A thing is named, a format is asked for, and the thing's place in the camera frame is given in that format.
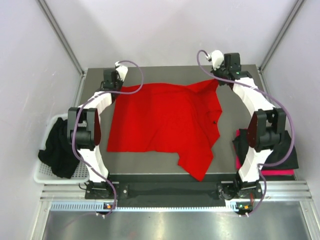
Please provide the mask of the red t shirt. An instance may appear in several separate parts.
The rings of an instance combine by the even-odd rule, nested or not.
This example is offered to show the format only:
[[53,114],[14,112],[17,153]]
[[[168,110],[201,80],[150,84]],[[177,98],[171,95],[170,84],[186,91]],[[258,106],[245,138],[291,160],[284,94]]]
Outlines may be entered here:
[[215,79],[124,86],[115,101],[107,151],[176,153],[177,164],[202,181],[220,137],[218,86]]

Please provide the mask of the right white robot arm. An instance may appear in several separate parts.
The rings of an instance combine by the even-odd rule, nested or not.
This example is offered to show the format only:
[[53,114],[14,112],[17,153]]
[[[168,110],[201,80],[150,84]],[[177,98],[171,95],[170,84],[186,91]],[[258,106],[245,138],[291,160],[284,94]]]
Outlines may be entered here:
[[239,96],[251,116],[246,132],[248,151],[236,174],[237,182],[233,185],[234,194],[245,198],[259,180],[259,170],[274,147],[283,142],[286,113],[259,92],[252,75],[242,70],[239,53],[223,54],[215,50],[208,59],[212,63],[211,73],[230,81],[227,84]]

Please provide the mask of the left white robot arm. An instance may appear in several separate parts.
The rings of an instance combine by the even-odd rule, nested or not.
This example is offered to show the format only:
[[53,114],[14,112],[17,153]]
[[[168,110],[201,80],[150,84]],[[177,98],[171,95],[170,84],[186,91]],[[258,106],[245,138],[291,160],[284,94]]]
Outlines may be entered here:
[[67,140],[74,143],[71,149],[85,161],[89,180],[98,183],[96,192],[105,199],[113,194],[114,187],[105,181],[109,171],[103,163],[99,147],[102,138],[100,114],[115,102],[119,94],[113,92],[121,90],[127,73],[128,68],[124,65],[105,68],[103,81],[93,96],[67,112]]

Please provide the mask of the black t shirt in basket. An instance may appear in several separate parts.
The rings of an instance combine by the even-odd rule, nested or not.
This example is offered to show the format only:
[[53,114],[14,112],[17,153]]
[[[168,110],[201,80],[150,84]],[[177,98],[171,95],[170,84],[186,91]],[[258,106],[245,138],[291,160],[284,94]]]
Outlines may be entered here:
[[68,121],[59,117],[52,126],[45,149],[39,150],[39,160],[51,167],[54,175],[60,178],[70,179],[79,165],[72,146],[67,138]]

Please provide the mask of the folded pink t shirt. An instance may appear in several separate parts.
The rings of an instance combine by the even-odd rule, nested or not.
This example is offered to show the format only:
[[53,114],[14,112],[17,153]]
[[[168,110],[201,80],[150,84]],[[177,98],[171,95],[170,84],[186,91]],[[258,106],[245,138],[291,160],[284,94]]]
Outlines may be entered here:
[[[287,153],[287,150],[277,150],[274,149],[271,155],[267,158],[266,164],[275,163],[281,160]],[[247,150],[235,150],[236,153],[236,169],[240,169],[245,161]],[[284,176],[284,175],[293,175],[294,170],[299,168],[298,157],[295,148],[291,151],[290,156],[285,162],[280,165],[273,167],[263,167],[262,174],[264,176]]]

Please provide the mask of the folded black t shirt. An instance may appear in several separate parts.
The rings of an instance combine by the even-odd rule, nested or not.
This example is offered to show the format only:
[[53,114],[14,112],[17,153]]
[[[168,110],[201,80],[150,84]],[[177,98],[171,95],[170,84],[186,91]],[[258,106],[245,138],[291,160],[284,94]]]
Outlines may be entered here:
[[[232,141],[233,147],[236,154],[236,168],[239,169],[245,161],[247,152],[249,150],[249,145],[247,141],[247,130],[246,129],[238,129],[236,131],[236,136]],[[273,152],[268,156],[265,164],[272,164],[280,161],[288,152],[291,144],[291,137],[289,132],[286,130],[284,133],[284,140],[282,144],[274,147]],[[293,147],[290,156],[287,158],[285,162],[279,164],[277,166],[264,166],[262,170],[266,171],[278,171],[278,170],[295,170],[299,168],[298,164],[298,156],[296,152],[296,148]]]

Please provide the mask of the white plastic basket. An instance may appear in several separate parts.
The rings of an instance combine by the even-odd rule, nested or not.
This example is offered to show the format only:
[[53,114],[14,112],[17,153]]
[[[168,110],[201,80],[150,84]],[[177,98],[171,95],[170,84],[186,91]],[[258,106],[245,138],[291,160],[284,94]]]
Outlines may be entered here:
[[[66,120],[68,118],[68,114],[57,114],[47,121],[46,129],[40,145],[41,150],[44,150],[46,148],[47,138],[58,118]],[[88,169],[83,162],[80,162],[78,164],[71,178],[61,178],[56,176],[52,172],[52,169],[48,165],[41,162],[39,159],[37,159],[35,172],[33,175],[33,179],[36,183],[45,185],[77,185],[87,182],[89,180],[89,177],[90,176]]]

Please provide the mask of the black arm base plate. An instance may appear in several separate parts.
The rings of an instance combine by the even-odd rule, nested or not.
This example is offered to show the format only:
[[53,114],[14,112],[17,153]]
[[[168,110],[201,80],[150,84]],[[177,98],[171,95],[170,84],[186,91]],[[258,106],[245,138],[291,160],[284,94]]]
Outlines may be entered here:
[[106,182],[86,182],[85,199],[117,200],[120,207],[222,207],[226,200],[250,202],[262,188],[239,190],[234,173],[208,173],[202,181],[185,173],[111,174]]

